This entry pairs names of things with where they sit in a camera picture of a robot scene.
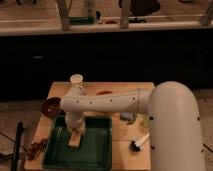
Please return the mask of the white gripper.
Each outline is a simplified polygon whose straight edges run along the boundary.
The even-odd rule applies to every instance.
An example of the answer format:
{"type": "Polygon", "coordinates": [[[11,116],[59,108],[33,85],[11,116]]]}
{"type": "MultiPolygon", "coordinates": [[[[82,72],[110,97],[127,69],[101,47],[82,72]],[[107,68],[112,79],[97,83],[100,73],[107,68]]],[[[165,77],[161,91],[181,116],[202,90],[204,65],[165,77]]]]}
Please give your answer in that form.
{"type": "Polygon", "coordinates": [[[79,134],[84,134],[86,131],[85,116],[83,114],[67,113],[65,123],[70,133],[76,131],[79,134]]]}

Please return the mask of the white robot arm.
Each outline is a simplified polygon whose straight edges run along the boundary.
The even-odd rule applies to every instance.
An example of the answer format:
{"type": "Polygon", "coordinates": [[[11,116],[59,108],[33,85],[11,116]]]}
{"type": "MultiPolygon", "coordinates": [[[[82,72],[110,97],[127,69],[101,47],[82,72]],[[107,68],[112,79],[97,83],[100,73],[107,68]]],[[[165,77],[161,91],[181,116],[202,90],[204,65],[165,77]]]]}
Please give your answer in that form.
{"type": "Polygon", "coordinates": [[[74,86],[62,97],[60,108],[72,115],[84,111],[146,114],[152,171],[206,171],[198,104],[181,83],[167,81],[151,91],[97,96],[82,95],[74,86]]]}

